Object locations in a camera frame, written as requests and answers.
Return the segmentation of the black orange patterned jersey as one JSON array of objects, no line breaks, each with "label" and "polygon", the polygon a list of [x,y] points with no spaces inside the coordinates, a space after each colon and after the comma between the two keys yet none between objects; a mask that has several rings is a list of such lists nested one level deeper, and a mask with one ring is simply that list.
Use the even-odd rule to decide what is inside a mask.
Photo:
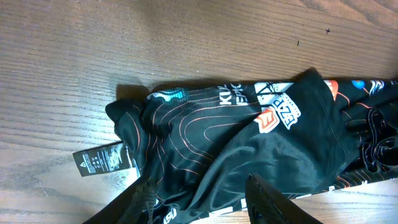
[{"label": "black orange patterned jersey", "polygon": [[119,141],[75,152],[76,166],[150,177],[153,223],[247,210],[250,174],[291,201],[397,177],[395,80],[325,80],[311,68],[291,82],[120,98],[106,114]]}]

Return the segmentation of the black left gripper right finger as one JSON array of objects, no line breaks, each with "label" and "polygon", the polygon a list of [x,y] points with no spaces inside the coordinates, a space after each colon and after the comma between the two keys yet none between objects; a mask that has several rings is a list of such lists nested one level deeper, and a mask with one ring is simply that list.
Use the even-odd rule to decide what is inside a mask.
[{"label": "black left gripper right finger", "polygon": [[251,224],[322,224],[258,174],[249,175],[245,199]]}]

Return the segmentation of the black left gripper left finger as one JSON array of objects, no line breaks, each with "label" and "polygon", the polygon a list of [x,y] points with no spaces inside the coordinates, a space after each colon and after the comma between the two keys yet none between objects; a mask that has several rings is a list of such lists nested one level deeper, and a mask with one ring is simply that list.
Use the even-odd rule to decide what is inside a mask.
[{"label": "black left gripper left finger", "polygon": [[83,224],[153,224],[155,184],[140,177]]}]

